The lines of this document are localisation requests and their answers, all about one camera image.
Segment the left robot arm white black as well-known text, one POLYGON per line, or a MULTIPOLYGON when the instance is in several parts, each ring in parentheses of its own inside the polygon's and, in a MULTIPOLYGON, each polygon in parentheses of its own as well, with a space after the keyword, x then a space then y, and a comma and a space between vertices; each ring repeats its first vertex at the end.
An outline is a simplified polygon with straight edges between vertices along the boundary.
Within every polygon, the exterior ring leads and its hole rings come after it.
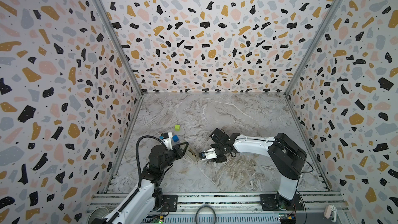
POLYGON ((109 214, 96 217, 91 223, 140 224, 151 211, 163 206, 163 191, 160 184, 173 163, 184 157, 189 143, 174 144, 171 133, 164 133, 162 137, 163 139, 144 135, 138 139, 135 147, 138 182, 135 189, 109 214), (141 167, 140 143, 144 139, 155 140, 158 144, 152 147, 147 165, 141 167))

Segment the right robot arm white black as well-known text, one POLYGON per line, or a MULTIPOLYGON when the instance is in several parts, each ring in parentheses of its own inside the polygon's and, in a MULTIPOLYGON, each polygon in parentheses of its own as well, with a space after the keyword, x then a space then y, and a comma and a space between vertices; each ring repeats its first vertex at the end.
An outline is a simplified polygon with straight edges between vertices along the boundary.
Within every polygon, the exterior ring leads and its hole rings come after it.
POLYGON ((307 153, 284 133, 270 138, 245 136, 239 133, 227 135, 217 128, 209 136, 213 140, 211 149, 199 154, 201 160, 222 163, 227 155, 253 153, 269 157, 281 174, 280 185, 274 197, 265 200, 262 205, 268 209, 289 210, 296 199, 297 187, 307 162, 307 153))

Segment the white remote control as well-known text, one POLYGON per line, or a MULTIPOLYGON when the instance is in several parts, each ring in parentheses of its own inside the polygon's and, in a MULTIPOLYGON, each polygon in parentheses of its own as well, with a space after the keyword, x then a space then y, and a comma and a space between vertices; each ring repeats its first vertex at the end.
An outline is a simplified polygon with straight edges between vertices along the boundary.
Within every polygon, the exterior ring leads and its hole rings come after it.
POLYGON ((188 148, 186 151, 186 155, 193 161, 193 162, 197 162, 199 161, 199 155, 198 153, 193 150, 192 148, 188 148))

